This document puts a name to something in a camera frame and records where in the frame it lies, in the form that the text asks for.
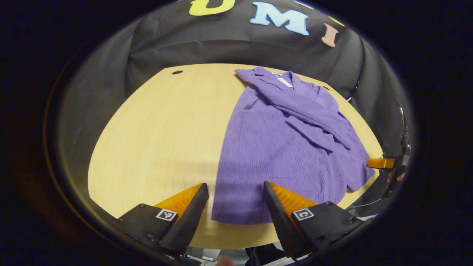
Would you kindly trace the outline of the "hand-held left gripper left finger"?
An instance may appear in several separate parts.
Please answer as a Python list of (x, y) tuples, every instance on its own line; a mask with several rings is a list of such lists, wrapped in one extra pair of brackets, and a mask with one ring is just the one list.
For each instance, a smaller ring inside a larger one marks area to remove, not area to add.
[(117, 227), (147, 248), (184, 255), (208, 202), (208, 186), (199, 183), (155, 204), (138, 204), (117, 219)]

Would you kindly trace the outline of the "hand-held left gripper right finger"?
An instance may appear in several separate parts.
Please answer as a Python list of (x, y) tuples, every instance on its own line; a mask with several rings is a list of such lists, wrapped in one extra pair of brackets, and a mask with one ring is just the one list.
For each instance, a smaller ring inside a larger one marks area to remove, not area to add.
[(363, 221), (333, 202), (316, 203), (265, 181), (263, 198), (286, 256), (324, 252), (358, 229)]

